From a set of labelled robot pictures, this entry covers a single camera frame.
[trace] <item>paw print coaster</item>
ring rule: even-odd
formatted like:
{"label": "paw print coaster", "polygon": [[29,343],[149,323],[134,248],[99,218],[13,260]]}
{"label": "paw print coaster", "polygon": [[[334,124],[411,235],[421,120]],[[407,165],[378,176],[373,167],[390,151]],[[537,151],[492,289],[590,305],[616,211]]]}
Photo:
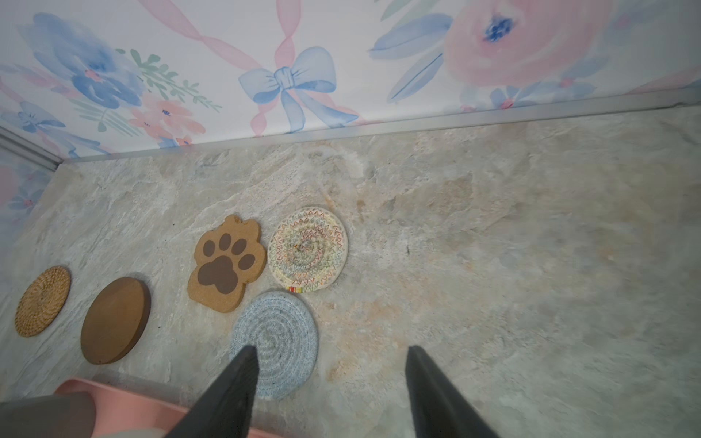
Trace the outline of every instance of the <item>paw print coaster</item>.
{"label": "paw print coaster", "polygon": [[266,250],[258,242],[260,225],[228,216],[215,230],[200,238],[195,248],[197,267],[190,275],[187,293],[194,301],[217,312],[231,312],[243,298],[246,283],[260,277]]}

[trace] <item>pink ribbon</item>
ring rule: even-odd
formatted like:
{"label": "pink ribbon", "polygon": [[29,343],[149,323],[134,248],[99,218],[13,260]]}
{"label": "pink ribbon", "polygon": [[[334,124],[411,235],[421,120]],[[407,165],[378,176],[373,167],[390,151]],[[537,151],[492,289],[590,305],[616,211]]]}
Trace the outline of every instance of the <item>pink ribbon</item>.
{"label": "pink ribbon", "polygon": [[[139,0],[139,2],[158,21],[162,22],[168,29],[195,41],[202,41],[215,55],[219,56],[229,64],[249,71],[263,68],[256,60],[243,51],[237,49],[229,43],[220,39],[200,34],[195,26],[187,19],[185,14],[173,4],[171,0]],[[296,55],[292,37],[299,27],[301,19],[301,0],[277,0],[278,21],[285,34],[285,39],[280,43],[275,51],[275,65],[277,68],[291,67]],[[308,91],[312,98],[322,102],[327,107],[339,111],[358,115],[348,108],[337,107],[334,101],[325,93]],[[265,114],[277,106],[279,99],[275,99],[269,104],[259,105],[258,114],[251,120],[251,129],[256,137],[261,137],[265,132],[267,120]],[[354,124],[364,124],[365,120],[358,115]]]}

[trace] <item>wall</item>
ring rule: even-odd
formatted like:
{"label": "wall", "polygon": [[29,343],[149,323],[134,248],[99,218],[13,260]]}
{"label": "wall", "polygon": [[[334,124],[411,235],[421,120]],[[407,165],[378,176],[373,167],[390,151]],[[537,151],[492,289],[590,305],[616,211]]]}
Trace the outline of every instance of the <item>wall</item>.
{"label": "wall", "polygon": [[52,172],[0,149],[0,267]]}
{"label": "wall", "polygon": [[25,1],[0,125],[64,157],[699,85],[696,0]]}

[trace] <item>pink flower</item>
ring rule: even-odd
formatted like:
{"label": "pink flower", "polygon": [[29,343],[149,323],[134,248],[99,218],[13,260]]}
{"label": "pink flower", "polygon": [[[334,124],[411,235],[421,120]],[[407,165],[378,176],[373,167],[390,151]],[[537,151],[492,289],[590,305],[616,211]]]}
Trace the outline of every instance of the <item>pink flower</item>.
{"label": "pink flower", "polygon": [[135,118],[129,120],[129,124],[137,128],[143,128],[148,135],[157,140],[161,138],[173,138],[172,134],[163,129],[163,126],[161,126],[161,117],[158,117],[157,114],[154,115],[149,111],[142,113],[136,108],[132,108],[131,112]]}
{"label": "pink flower", "polygon": [[152,117],[160,118],[170,128],[169,131],[182,134],[182,128],[185,128],[195,134],[205,133],[205,127],[189,118],[192,113],[184,108],[180,102],[159,100],[150,94],[143,96],[142,100],[147,108],[146,113]]}
{"label": "pink flower", "polygon": [[445,39],[445,64],[471,86],[522,87],[559,74],[589,51],[611,0],[475,0]]}

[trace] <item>floor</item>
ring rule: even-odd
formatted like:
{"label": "floor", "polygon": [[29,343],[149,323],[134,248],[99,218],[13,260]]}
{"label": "floor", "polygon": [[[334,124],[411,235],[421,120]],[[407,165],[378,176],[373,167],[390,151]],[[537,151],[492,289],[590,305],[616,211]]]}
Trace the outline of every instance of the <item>floor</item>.
{"label": "floor", "polygon": [[[285,437],[411,437],[407,346],[422,345],[503,437],[701,434],[701,107],[62,165],[6,267],[0,398],[71,376],[192,405],[231,328],[186,284],[200,235],[254,218],[264,245],[296,209],[345,223],[348,263],[302,295],[315,371],[253,424]],[[13,331],[27,285],[70,268],[64,310]],[[101,288],[143,279],[153,306],[126,357],[88,364]]]}

